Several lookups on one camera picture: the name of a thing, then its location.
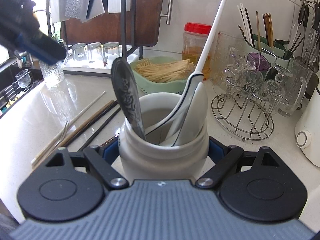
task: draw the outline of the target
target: round button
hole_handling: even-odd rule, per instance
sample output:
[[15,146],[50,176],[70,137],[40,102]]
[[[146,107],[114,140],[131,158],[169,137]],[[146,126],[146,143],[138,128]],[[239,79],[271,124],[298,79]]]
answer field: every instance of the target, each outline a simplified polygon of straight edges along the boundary
[[308,131],[303,130],[297,133],[296,144],[298,147],[306,148],[310,145],[310,143],[311,143],[311,134]]
[[77,186],[67,179],[54,179],[40,187],[40,194],[48,200],[65,200],[72,197],[77,191]]
[[261,200],[273,200],[284,193],[284,187],[272,179],[256,179],[247,185],[251,196]]

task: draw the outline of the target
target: metal spoon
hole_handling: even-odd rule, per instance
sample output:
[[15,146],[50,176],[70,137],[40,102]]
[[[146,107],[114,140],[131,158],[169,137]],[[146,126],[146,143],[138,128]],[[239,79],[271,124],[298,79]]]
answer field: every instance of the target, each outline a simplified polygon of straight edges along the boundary
[[111,81],[124,116],[129,121],[133,131],[146,141],[136,81],[130,65],[124,58],[119,57],[113,61]]

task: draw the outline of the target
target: white wall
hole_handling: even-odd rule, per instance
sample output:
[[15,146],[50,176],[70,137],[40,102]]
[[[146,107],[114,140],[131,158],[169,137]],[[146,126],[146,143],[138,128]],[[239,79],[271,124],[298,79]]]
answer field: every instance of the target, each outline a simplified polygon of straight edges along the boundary
[[[162,12],[166,13],[168,0],[164,0]],[[288,40],[290,29],[299,10],[300,0],[228,0],[219,25],[219,31],[241,36],[238,24],[240,16],[236,5],[242,2],[248,9],[252,31],[257,33],[256,11],[260,15],[260,33],[265,36],[262,14],[271,13],[274,38]],[[144,56],[172,56],[181,59],[182,34],[187,22],[212,24],[220,0],[173,0],[171,24],[166,25],[161,19],[159,40],[154,47],[145,47]]]

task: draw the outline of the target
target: metal handle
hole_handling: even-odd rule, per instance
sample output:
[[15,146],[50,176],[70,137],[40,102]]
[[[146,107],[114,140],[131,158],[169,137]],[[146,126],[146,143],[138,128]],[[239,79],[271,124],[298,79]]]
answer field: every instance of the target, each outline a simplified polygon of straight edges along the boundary
[[167,14],[160,14],[160,17],[167,18],[166,24],[168,24],[168,25],[170,24],[170,21],[171,21],[172,2],[173,2],[173,0],[169,0],[169,2],[168,2],[168,13]]

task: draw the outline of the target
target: white appliance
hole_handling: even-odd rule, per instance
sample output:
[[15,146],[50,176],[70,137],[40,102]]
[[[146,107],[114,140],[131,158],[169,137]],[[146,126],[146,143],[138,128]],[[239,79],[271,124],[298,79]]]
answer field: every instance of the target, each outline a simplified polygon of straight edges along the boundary
[[296,144],[305,156],[320,167],[320,83],[295,128]]

